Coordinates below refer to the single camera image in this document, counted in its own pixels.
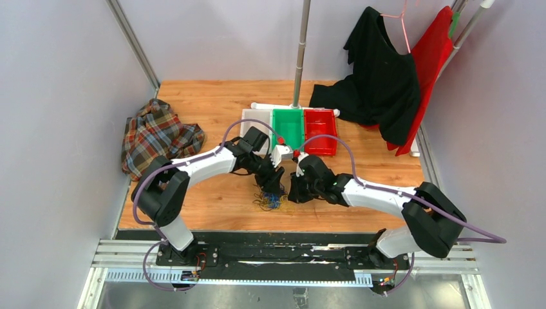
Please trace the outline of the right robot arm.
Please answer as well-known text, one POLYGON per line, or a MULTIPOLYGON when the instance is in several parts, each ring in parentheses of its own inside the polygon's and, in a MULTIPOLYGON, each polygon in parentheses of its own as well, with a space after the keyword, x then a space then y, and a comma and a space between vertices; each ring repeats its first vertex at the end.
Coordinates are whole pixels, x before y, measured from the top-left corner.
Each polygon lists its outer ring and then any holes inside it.
POLYGON ((395 187, 367 182, 352 174, 335 174, 316 155, 295 159, 288 199, 295 203, 324 200, 344 207, 365 207, 402 218, 405 226, 376 233, 368 260, 385 268, 403 253, 424 251, 445 258, 462 231, 466 217, 433 183, 395 187))

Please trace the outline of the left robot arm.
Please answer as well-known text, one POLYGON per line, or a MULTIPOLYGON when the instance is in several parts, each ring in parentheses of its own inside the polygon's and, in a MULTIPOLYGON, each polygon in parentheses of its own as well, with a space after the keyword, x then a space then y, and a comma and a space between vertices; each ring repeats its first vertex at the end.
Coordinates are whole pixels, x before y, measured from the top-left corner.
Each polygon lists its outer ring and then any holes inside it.
POLYGON ((265 193, 281 194, 281 177, 285 170, 280 163, 292 157, 293 150, 283 138, 270 153, 257 152, 269 140, 267 134, 251 127, 243 137, 224 140, 205 153, 183 159, 155 158, 141 176, 131 195, 133 208, 151 220, 161 238, 173 247, 172 256, 182 266, 192 265, 197 248, 194 236, 180 215, 187 191, 204 180, 230 174, 240 169, 253 175, 265 193))

